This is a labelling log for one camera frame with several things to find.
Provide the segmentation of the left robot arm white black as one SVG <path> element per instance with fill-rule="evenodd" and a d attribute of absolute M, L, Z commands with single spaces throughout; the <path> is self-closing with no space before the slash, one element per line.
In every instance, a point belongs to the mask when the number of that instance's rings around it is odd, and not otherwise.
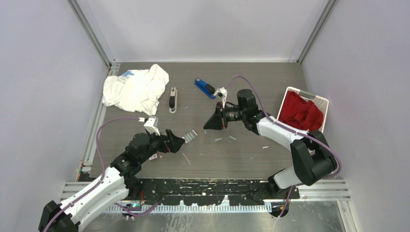
<path fill-rule="evenodd" d="M 141 193 L 136 174 L 142 164 L 157 153 L 177 153 L 185 139 L 170 129 L 165 135 L 138 133 L 103 173 L 73 196 L 56 203 L 50 201 L 43 209 L 38 230 L 41 232 L 81 232 L 108 207 Z"/>

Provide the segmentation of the blue black stapler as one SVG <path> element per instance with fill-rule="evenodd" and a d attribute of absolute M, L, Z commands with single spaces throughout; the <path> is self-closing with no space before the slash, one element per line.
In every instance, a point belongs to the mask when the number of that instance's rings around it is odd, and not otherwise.
<path fill-rule="evenodd" d="M 210 99 L 215 99 L 215 91 L 216 89 L 208 84 L 207 82 L 203 81 L 200 78 L 196 78 L 194 84 Z"/>

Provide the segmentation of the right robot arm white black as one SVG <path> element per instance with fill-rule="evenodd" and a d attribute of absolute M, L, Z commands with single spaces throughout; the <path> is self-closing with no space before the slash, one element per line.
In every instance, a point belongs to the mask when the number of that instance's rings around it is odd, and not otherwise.
<path fill-rule="evenodd" d="M 297 185 L 311 186 L 339 170 L 335 155 L 329 150 L 324 135 L 319 131 L 297 130 L 276 120 L 259 109 L 250 89 L 237 93 L 237 104 L 218 102 L 215 112 L 204 124 L 204 130 L 223 130 L 230 122 L 241 121 L 245 128 L 269 138 L 288 149 L 292 165 L 268 178 L 269 194 L 276 199 Z"/>

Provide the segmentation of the box of staples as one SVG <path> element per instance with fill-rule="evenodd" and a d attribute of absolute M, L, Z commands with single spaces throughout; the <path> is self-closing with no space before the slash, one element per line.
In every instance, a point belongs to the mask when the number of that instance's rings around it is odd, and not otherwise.
<path fill-rule="evenodd" d="M 187 143 L 191 142 L 192 140 L 194 140 L 197 136 L 198 136 L 198 134 L 194 130 L 192 130 L 189 133 L 185 134 L 184 136 L 178 137 L 178 139 L 185 139 L 186 140 L 185 143 L 187 144 Z M 161 154 L 162 154 L 161 152 L 154 153 L 148 158 L 148 160 L 155 160 L 155 159 L 158 159 L 158 158 L 161 159 L 162 158 Z"/>

